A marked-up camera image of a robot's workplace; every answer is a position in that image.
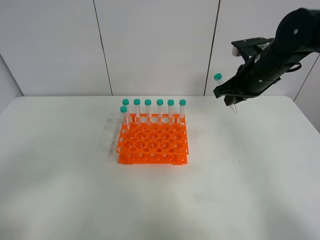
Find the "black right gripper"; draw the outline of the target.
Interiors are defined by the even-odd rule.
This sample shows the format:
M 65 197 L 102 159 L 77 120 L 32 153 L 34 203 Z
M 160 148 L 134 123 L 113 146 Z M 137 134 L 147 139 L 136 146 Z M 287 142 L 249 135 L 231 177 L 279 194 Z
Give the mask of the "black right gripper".
M 259 55 L 250 59 L 238 76 L 217 85 L 213 90 L 216 98 L 224 97 L 226 106 L 238 104 L 261 95 L 271 85 L 278 82 L 287 72 L 299 69 L 302 54 L 286 53 L 274 46 L 266 47 Z

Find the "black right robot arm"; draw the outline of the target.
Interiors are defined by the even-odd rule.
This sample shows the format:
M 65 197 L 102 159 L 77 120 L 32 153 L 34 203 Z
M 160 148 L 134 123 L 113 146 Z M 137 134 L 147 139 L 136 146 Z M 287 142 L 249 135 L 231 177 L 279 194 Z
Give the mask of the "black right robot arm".
M 299 8 L 279 23 L 274 38 L 249 38 L 233 41 L 235 56 L 244 64 L 213 93 L 223 97 L 226 106 L 256 98 L 281 80 L 283 74 L 302 67 L 301 60 L 320 51 L 320 12 Z

